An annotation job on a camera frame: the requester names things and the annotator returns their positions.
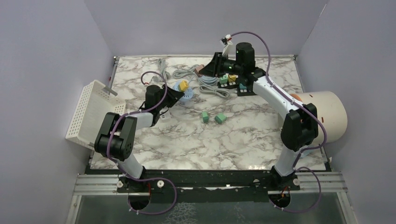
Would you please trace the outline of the green plug adapter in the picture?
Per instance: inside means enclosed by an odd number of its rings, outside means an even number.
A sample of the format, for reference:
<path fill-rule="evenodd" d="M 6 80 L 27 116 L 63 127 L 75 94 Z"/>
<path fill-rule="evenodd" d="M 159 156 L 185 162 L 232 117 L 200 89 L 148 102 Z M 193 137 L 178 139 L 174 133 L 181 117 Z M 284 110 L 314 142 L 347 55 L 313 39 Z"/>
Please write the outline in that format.
<path fill-rule="evenodd" d="M 215 116 L 215 121 L 218 124 L 223 124 L 226 119 L 227 119 L 227 116 L 222 113 L 219 113 L 218 115 Z"/>
<path fill-rule="evenodd" d="M 202 118 L 203 123 L 206 124 L 206 123 L 209 122 L 209 115 L 208 115 L 207 112 L 202 112 L 202 113 L 201 113 L 201 118 Z"/>

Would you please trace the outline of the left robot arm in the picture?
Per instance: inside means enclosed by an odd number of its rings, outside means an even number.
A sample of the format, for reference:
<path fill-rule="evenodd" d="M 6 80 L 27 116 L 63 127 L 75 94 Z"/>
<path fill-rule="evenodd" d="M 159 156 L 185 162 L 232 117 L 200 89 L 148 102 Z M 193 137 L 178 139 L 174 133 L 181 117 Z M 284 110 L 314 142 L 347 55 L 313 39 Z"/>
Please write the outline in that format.
<path fill-rule="evenodd" d="M 145 168 L 132 154 L 136 131 L 153 127 L 161 111 L 174 106 L 183 96 L 184 92 L 166 85 L 149 85 L 138 111 L 123 115 L 108 112 L 105 115 L 94 142 L 94 151 L 113 161 L 130 178 L 129 186 L 134 191 L 142 191 L 147 185 L 147 179 L 142 176 Z"/>

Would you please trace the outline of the yellow plug adapter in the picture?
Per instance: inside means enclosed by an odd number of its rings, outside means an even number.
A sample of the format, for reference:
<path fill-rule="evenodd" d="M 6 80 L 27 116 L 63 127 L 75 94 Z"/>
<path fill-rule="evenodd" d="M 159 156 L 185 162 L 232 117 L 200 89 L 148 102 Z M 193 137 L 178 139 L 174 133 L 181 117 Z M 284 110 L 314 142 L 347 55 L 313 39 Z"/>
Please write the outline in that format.
<path fill-rule="evenodd" d="M 179 85 L 178 85 L 178 89 L 181 92 L 185 92 L 187 89 L 189 88 L 189 83 L 186 80 L 182 80 L 180 81 Z"/>

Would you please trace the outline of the pink plug adapter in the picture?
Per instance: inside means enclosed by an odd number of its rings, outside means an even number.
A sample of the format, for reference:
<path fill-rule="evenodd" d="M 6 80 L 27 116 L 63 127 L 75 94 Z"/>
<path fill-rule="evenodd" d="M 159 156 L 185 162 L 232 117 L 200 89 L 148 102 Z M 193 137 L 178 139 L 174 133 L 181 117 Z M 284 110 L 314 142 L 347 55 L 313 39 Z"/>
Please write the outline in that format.
<path fill-rule="evenodd" d="M 196 74 L 198 77 L 201 77 L 201 76 L 202 76 L 199 72 L 200 72 L 203 68 L 204 68 L 204 65 L 201 64 L 201 65 L 198 65 L 198 66 L 194 69 L 194 72 L 195 72 L 195 74 Z"/>

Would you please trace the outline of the white power strip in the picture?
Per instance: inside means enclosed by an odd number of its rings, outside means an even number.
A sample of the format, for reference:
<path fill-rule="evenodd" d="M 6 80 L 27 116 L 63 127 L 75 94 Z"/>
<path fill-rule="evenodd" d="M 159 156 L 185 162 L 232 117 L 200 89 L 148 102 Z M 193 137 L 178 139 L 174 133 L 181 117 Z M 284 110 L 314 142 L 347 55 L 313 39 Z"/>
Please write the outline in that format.
<path fill-rule="evenodd" d="M 170 118 L 171 118 L 171 115 L 170 115 L 169 112 L 164 112 L 164 113 L 161 113 L 161 114 L 160 114 L 160 118 L 161 118 L 162 120 L 170 119 Z"/>

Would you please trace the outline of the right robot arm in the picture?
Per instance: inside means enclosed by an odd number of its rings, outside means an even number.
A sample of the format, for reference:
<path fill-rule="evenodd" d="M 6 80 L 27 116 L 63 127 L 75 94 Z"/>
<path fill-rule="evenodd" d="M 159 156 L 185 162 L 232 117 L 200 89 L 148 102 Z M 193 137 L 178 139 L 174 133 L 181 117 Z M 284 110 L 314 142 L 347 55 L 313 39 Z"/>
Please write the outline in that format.
<path fill-rule="evenodd" d="M 238 82 L 262 97 L 283 119 L 281 140 L 283 149 L 271 168 L 269 183 L 281 190 L 292 180 L 301 153 L 318 136 L 317 109 L 314 104 L 303 104 L 276 85 L 267 72 L 256 66 L 255 50 L 248 42 L 236 45 L 236 59 L 216 52 L 212 60 L 199 70 L 208 77 L 237 75 Z"/>

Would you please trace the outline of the round blue power socket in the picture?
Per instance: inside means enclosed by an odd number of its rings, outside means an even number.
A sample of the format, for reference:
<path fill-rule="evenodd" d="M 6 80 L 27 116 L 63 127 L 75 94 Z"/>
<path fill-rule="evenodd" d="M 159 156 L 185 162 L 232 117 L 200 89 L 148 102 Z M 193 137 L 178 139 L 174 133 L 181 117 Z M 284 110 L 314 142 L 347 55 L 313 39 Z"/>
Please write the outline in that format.
<path fill-rule="evenodd" d="M 180 81 L 182 81 L 182 80 L 184 80 L 184 79 L 181 79 L 181 80 L 176 81 L 176 83 L 173 85 L 172 89 L 174 89 L 174 90 L 176 90 L 176 91 L 179 91 L 178 85 L 179 85 Z M 193 89 L 189 86 L 189 88 L 184 92 L 184 96 L 179 100 L 179 102 L 185 103 L 185 102 L 191 100 L 193 96 L 194 96 L 194 91 L 193 91 Z"/>

